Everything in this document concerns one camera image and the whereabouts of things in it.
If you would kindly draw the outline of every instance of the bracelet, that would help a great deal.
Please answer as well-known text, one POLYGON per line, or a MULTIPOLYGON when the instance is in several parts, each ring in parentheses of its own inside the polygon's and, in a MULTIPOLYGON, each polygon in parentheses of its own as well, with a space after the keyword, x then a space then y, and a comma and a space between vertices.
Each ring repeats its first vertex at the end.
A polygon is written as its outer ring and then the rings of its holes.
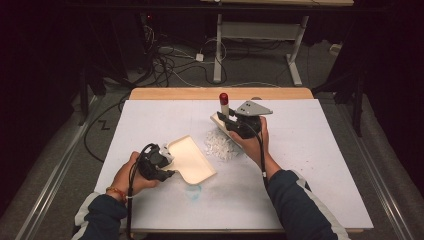
POLYGON ((110 187, 106 188, 106 192, 107 191, 112 191, 112 192, 118 193, 119 195, 121 195, 122 201, 124 202, 124 204, 127 203, 127 195, 124 192, 122 192, 121 190, 110 186, 110 187))

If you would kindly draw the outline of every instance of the person's left hand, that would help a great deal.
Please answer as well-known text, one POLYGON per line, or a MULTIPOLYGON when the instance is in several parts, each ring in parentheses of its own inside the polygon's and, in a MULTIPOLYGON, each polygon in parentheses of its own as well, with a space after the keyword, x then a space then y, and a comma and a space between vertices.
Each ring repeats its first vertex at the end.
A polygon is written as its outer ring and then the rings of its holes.
MULTIPOLYGON (((125 195, 128 195, 128 187, 129 187, 129 174, 131 171, 131 167, 136 162, 138 156, 140 153, 138 152, 132 152, 130 160, 122 165, 121 169, 116 173, 115 178, 113 179, 113 182, 111 184, 111 187, 117 188, 118 190, 125 193, 125 195)), ((134 183, 133 183, 133 195, 136 195, 137 193, 141 192, 141 190, 145 188, 154 188, 159 184, 158 180, 147 180, 143 176, 140 175, 138 170, 136 170, 135 177, 134 177, 134 183)), ((106 194, 114 197, 118 201, 122 201, 122 197, 113 192, 108 191, 106 194)))

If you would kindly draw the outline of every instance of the red bottle cap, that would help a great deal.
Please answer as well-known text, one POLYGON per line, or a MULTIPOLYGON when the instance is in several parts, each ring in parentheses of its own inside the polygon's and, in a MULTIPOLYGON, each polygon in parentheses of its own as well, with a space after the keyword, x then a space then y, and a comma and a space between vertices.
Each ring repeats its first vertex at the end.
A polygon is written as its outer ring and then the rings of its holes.
POLYGON ((219 94, 219 102, 221 105, 227 105, 228 104, 228 95, 226 93, 219 94))

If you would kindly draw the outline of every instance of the hand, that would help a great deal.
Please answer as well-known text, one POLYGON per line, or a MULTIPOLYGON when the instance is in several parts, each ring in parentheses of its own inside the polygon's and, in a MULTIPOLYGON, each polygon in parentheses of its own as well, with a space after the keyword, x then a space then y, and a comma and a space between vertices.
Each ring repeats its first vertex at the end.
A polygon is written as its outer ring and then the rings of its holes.
MULTIPOLYGON (((264 154, 265 156, 269 155, 269 135, 266 118, 260 116, 261 119, 261 132, 259 133, 259 137, 262 138, 264 154)), ((243 148, 244 152, 249 156, 253 161, 255 161, 258 166, 261 166, 261 148, 259 146, 258 139, 256 137, 249 139, 242 139, 236 132, 230 131, 230 137, 243 148)))
MULTIPOLYGON (((112 187, 115 187, 125 193, 125 195, 128 195, 128 188, 129 188, 129 174, 131 171, 131 167, 136 162, 138 156, 140 153, 138 152, 132 152, 130 160, 122 165, 121 169, 116 173, 115 178, 113 179, 112 187)), ((159 184, 158 180, 147 180, 143 176, 140 175, 138 170, 136 170, 136 174, 134 176, 134 183, 133 183, 133 195, 136 195, 137 193, 141 192, 141 190, 145 188, 154 188, 159 184)), ((108 191, 106 194, 114 197, 118 201, 122 201, 121 195, 119 195, 116 192, 108 191)))

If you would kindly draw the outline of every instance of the sleeve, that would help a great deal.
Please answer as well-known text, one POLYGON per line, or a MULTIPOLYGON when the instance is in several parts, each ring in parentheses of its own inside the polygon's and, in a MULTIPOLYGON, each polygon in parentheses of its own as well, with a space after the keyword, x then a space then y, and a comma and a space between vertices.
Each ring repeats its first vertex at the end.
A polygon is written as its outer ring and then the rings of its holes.
POLYGON ((127 216, 125 205, 106 194, 92 193, 75 215, 79 230, 74 239, 119 239, 121 219, 127 216))
POLYGON ((280 170, 271 177, 267 190, 288 239, 349 239, 299 174, 280 170))

